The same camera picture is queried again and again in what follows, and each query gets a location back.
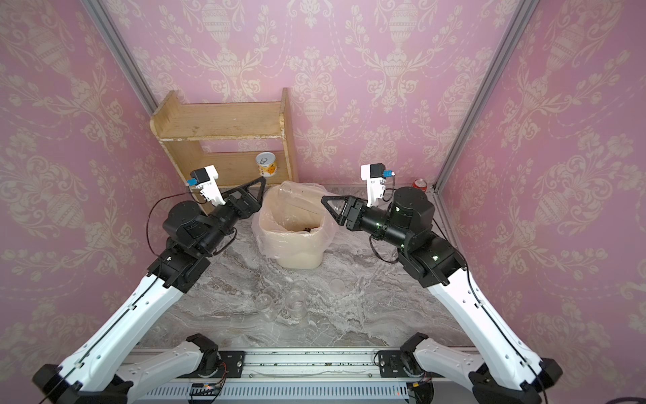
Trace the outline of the clear lid of jar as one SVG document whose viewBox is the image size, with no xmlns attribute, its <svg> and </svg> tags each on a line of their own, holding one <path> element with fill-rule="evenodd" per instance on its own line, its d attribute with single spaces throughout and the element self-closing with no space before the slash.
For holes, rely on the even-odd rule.
<svg viewBox="0 0 646 404">
<path fill-rule="evenodd" d="M 345 282 L 341 279 L 333 279 L 329 282 L 330 291 L 334 294 L 342 294 L 346 291 Z"/>
</svg>

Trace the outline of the clear jar flower tea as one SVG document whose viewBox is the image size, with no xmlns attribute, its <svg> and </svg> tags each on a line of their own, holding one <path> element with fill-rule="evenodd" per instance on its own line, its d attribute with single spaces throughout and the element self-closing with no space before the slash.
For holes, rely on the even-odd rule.
<svg viewBox="0 0 646 404">
<path fill-rule="evenodd" d="M 308 313 L 306 297 L 298 291 L 291 291 L 286 297 L 285 309 L 295 320 L 304 319 Z"/>
<path fill-rule="evenodd" d="M 274 298 L 267 293 L 259 294 L 255 299 L 255 306 L 259 314 L 261 314 L 266 321 L 273 322 L 277 316 Z"/>
<path fill-rule="evenodd" d="M 276 210 L 289 218 L 321 219 L 329 215 L 321 203 L 327 191 L 317 184 L 285 181 L 278 187 Z"/>
</svg>

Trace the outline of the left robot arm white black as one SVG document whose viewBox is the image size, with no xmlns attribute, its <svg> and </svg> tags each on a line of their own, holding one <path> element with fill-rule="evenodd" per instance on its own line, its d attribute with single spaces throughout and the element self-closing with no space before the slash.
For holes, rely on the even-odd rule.
<svg viewBox="0 0 646 404">
<path fill-rule="evenodd" d="M 219 375 L 227 368 L 219 346 L 200 333 L 178 347 L 126 365 L 124 360 L 159 318 L 197 283 L 210 260 L 236 239 L 236 225 L 259 212 L 266 180 L 256 178 L 212 199 L 205 213 L 195 200 L 177 203 L 163 224 L 166 248 L 156 255 L 124 304 L 59 365 L 42 365 L 32 378 L 50 403 L 133 403 L 171 380 Z"/>
</svg>

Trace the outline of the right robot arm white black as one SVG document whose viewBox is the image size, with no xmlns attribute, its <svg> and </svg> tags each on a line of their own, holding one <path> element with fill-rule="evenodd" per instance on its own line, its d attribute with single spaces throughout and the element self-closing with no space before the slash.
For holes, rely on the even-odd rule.
<svg viewBox="0 0 646 404">
<path fill-rule="evenodd" d="M 324 196 L 321 204 L 341 227 L 394 246 L 397 263 L 444 305 L 477 350 L 468 355 L 417 334 L 402 349 L 421 370 L 461 385 L 479 403 L 547 402 L 563 370 L 523 343 L 491 305 L 464 255 L 432 229 L 435 206 L 422 190 L 395 190 L 386 210 L 351 195 Z"/>
</svg>

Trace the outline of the yellow white can on shelf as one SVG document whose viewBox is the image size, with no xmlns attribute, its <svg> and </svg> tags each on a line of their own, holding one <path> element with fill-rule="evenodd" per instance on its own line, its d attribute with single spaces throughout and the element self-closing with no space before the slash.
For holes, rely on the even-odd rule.
<svg viewBox="0 0 646 404">
<path fill-rule="evenodd" d="M 257 168 L 261 176 L 270 178 L 275 175 L 277 171 L 277 158 L 274 153 L 265 151 L 256 156 Z"/>
</svg>

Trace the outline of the wooden two-tier shelf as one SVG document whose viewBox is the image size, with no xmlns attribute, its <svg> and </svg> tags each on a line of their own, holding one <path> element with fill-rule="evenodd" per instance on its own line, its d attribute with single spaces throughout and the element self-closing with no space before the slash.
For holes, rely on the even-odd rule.
<svg viewBox="0 0 646 404">
<path fill-rule="evenodd" d="M 198 168 L 215 166 L 225 189 L 260 175 L 257 154 L 276 156 L 277 169 L 267 184 L 299 181 L 297 150 L 288 88 L 271 102 L 185 104 L 171 91 L 150 119 L 179 178 L 186 181 Z"/>
</svg>

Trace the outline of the red cola can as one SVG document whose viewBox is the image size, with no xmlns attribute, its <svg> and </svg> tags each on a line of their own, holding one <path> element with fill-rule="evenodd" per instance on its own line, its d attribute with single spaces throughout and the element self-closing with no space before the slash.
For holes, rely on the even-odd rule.
<svg viewBox="0 0 646 404">
<path fill-rule="evenodd" d="M 427 192 L 428 184 L 423 178 L 416 179 L 412 186 L 416 189 L 421 190 L 422 192 Z"/>
</svg>

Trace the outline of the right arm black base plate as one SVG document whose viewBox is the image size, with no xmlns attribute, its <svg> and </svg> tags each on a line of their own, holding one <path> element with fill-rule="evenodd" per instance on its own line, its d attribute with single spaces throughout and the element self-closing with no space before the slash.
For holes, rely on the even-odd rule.
<svg viewBox="0 0 646 404">
<path fill-rule="evenodd" d="M 380 350 L 373 358 L 382 378 L 425 379 L 430 373 L 422 369 L 412 353 L 400 350 Z"/>
</svg>

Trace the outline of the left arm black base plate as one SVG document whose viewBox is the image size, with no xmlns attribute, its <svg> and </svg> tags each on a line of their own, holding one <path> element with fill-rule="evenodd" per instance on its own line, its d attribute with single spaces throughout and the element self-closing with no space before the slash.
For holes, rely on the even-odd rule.
<svg viewBox="0 0 646 404">
<path fill-rule="evenodd" d="M 244 367 L 245 352 L 235 350 L 219 351 L 216 355 L 211 353 L 200 362 L 197 370 L 180 375 L 179 379 L 202 378 L 217 379 L 240 379 Z"/>
</svg>

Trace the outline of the aluminium mounting rail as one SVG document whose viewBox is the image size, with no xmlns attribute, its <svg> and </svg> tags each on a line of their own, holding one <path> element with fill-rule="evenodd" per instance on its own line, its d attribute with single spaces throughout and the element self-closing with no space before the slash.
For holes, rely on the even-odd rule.
<svg viewBox="0 0 646 404">
<path fill-rule="evenodd" d="M 224 388 L 213 403 L 351 403 L 432 402 L 435 382 L 449 390 L 472 394 L 438 374 L 425 379 L 382 378 L 373 358 L 380 350 L 402 348 L 249 348 L 240 379 L 179 377 L 148 392 L 133 403 L 188 403 L 193 383 L 220 383 Z M 133 352 L 126 365 L 149 360 L 165 351 Z"/>
</svg>

